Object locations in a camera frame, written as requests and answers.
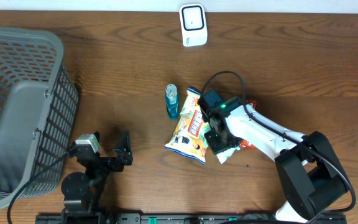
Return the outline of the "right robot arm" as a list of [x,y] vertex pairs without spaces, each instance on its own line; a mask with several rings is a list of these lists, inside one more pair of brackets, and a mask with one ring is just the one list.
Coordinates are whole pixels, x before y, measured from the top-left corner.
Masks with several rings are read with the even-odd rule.
[[211,128],[204,136],[215,155],[248,140],[274,161],[287,200],[275,214],[278,220],[310,222],[351,191],[349,179],[322,133],[305,135],[289,130],[241,98],[225,101],[214,90],[203,93],[198,104]]

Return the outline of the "teal bottle with grey cap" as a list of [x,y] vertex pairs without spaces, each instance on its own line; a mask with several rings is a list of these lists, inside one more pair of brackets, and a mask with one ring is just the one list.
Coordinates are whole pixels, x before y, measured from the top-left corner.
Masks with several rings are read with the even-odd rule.
[[178,90],[174,84],[168,84],[165,88],[166,109],[170,119],[178,119]]

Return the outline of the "red orange snack bar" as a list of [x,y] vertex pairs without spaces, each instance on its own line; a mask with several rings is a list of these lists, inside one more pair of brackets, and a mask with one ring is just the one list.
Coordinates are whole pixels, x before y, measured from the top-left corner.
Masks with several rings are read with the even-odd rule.
[[[247,103],[250,104],[253,109],[257,106],[257,100],[247,100]],[[240,149],[255,149],[255,146],[245,139],[239,143],[239,147]]]

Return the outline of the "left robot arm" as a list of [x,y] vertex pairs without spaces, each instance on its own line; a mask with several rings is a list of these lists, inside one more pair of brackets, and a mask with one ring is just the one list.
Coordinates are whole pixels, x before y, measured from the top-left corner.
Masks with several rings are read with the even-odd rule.
[[85,167],[85,171],[73,172],[62,182],[61,191],[65,206],[61,214],[62,223],[116,222],[114,215],[99,204],[109,177],[132,164],[129,132],[125,131],[113,148],[115,156],[102,157],[99,149],[97,131],[81,135],[68,148],[68,156],[76,157],[76,161]]

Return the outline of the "yellow snack chip bag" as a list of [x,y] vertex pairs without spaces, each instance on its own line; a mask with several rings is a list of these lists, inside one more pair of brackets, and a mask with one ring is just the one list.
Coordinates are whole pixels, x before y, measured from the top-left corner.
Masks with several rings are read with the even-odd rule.
[[193,87],[186,90],[187,97],[180,112],[180,119],[165,149],[205,164],[208,143],[204,134],[211,130],[203,119],[198,100],[201,92]]

